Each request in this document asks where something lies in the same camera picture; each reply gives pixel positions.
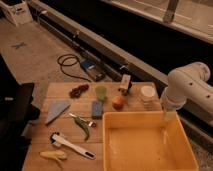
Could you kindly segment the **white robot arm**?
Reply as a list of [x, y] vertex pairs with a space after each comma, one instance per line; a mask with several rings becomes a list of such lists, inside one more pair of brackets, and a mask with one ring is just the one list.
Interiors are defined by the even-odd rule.
[[181, 109], [191, 100], [212, 116], [208, 123], [213, 130], [213, 87], [207, 83], [211, 72], [203, 62], [194, 62], [175, 68], [168, 73], [168, 85], [160, 100], [166, 111]]

